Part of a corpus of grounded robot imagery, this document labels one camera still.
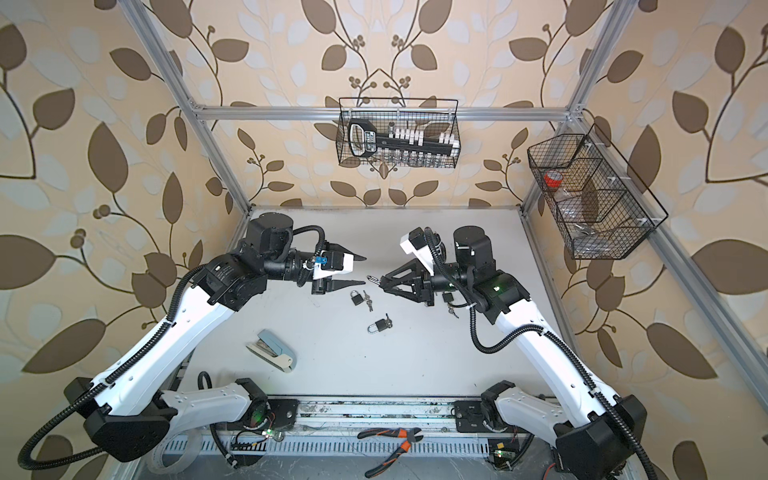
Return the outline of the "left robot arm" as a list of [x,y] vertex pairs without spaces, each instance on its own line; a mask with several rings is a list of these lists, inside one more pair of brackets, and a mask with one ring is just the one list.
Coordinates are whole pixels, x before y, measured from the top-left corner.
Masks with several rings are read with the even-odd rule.
[[[264,293],[269,281],[310,284],[312,294],[323,295],[354,286],[345,276],[363,259],[327,241],[318,225],[296,227],[277,212],[250,220],[235,250],[182,277],[167,315],[128,353],[95,378],[67,386],[68,406],[23,445],[18,465],[54,469],[101,453],[130,462],[185,430],[243,419],[266,397],[248,379],[189,394],[161,386],[209,333]],[[73,414],[83,417],[93,448],[57,459],[33,458],[35,447]]]

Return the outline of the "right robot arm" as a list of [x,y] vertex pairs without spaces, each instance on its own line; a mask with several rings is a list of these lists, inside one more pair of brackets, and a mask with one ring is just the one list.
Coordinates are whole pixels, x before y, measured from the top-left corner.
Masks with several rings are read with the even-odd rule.
[[647,410],[633,395],[620,396],[594,374],[539,311],[528,290],[499,269],[492,243],[478,226],[453,233],[455,259],[431,228],[400,240],[411,261],[383,275],[386,293],[427,306],[439,293],[459,293],[469,312],[470,340],[492,355],[516,344],[555,396],[548,402],[500,381],[481,396],[488,429],[517,426],[545,441],[578,479],[607,479],[636,457],[649,479],[658,474],[641,444]]

